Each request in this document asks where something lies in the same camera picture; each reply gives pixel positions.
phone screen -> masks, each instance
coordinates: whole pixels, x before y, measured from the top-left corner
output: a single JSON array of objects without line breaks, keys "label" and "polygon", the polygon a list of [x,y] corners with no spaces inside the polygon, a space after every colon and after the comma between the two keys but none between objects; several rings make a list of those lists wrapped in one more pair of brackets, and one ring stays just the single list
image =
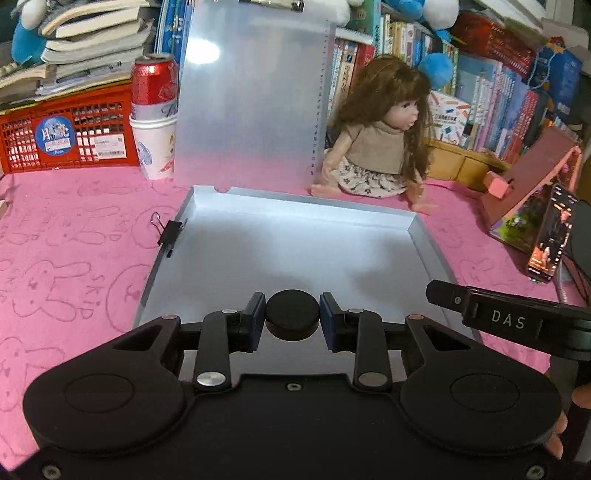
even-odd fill
[{"label": "phone screen", "polygon": [[556,184],[542,220],[538,238],[527,264],[531,278],[548,283],[556,273],[564,247],[569,241],[573,206],[577,199],[563,186]]}]

paper cup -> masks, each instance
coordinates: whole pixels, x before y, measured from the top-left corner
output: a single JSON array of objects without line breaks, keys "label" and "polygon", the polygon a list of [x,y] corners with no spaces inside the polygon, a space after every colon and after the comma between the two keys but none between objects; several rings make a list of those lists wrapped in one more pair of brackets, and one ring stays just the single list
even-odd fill
[{"label": "paper cup", "polygon": [[129,124],[134,131],[139,164],[146,178],[159,180],[172,176],[177,115],[147,122],[129,116]]}]

blue pom-pom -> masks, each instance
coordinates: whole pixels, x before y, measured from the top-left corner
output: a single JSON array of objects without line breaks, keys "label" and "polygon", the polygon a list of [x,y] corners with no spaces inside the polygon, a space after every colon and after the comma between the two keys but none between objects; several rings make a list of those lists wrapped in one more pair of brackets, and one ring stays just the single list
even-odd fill
[{"label": "blue pom-pom", "polygon": [[418,65],[418,69],[429,78],[432,90],[445,87],[453,76],[453,63],[443,53],[430,53]]},{"label": "blue pom-pom", "polygon": [[405,20],[417,21],[423,16],[423,4],[417,0],[400,0],[398,2],[398,11]]}]

doll arm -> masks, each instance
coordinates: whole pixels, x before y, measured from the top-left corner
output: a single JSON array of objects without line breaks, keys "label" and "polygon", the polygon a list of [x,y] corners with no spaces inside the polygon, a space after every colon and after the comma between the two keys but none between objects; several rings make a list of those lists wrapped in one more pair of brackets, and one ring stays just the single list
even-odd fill
[{"label": "doll arm", "polygon": [[343,130],[336,139],[333,148],[326,154],[324,163],[322,164],[322,170],[325,172],[334,170],[349,151],[352,143],[353,139],[349,133],[346,130]]}]

human hand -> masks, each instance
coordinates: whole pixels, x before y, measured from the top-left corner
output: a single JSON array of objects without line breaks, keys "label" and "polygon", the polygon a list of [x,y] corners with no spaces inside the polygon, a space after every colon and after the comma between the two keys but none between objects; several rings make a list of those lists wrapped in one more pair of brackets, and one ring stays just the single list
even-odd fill
[{"label": "human hand", "polygon": [[[546,372],[546,376],[550,378],[549,371]],[[573,395],[571,397],[572,401],[581,408],[591,409],[591,384],[582,385],[581,387],[575,389],[573,391]],[[554,433],[550,437],[550,440],[546,443],[546,449],[554,455],[558,460],[562,458],[563,454],[563,445],[560,441],[558,435],[564,433],[568,424],[568,420],[566,414],[562,411],[560,412],[560,417],[554,426]]]}]

